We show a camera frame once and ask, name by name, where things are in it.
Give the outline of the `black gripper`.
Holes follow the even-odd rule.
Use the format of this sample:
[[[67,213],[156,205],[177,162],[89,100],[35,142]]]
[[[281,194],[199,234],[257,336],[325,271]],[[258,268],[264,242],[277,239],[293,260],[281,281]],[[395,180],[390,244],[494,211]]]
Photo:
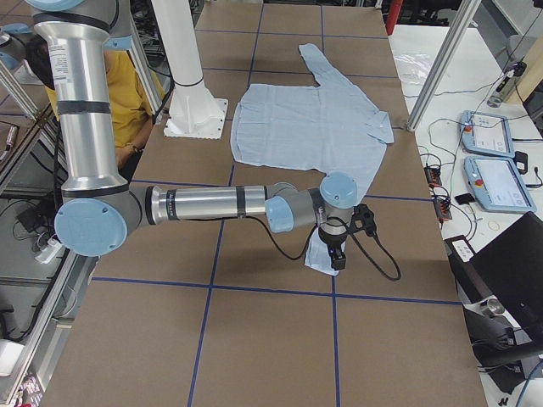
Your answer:
[[[346,227],[336,220],[323,223],[318,227],[318,236],[327,247],[331,267],[334,270],[344,270],[346,266],[344,253],[344,243],[347,238]]]

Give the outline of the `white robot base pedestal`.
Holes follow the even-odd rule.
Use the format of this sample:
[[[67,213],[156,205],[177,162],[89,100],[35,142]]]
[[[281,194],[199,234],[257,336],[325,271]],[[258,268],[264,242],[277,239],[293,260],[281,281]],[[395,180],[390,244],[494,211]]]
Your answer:
[[[219,139],[228,101],[214,98],[204,83],[189,2],[156,0],[152,5],[174,84],[165,135]]]

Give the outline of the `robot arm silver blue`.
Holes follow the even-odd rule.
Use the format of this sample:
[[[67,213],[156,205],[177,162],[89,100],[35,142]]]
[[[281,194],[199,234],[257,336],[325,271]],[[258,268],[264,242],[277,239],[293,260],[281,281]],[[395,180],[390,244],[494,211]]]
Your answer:
[[[36,31],[48,44],[68,177],[54,219],[59,240],[96,257],[119,248],[140,226],[167,220],[267,218],[271,231],[314,226],[334,270],[346,264],[343,244],[362,218],[355,181],[341,172],[300,191],[271,186],[171,189],[131,187],[118,171],[104,47],[131,44],[126,1],[33,1]]]

